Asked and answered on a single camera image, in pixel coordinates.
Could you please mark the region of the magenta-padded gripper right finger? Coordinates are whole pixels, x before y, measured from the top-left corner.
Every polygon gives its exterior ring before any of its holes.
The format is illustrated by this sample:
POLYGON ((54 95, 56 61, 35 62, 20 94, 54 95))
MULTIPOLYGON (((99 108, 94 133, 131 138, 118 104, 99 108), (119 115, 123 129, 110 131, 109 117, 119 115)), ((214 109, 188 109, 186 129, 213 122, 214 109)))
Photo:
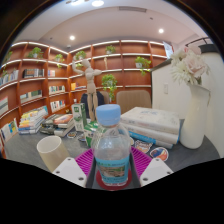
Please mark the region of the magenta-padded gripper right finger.
POLYGON ((135 188, 146 186, 173 173, 160 158, 151 158, 134 147, 131 148, 130 166, 135 188))

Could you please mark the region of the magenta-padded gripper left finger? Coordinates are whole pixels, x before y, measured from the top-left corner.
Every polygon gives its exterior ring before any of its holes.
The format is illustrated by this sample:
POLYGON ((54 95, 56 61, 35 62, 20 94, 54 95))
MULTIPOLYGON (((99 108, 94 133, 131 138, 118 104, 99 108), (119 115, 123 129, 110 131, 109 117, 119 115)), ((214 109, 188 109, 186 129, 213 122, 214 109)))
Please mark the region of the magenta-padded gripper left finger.
POLYGON ((91 149, 76 158, 67 157, 53 173, 78 186, 91 188, 95 176, 95 159, 91 149))

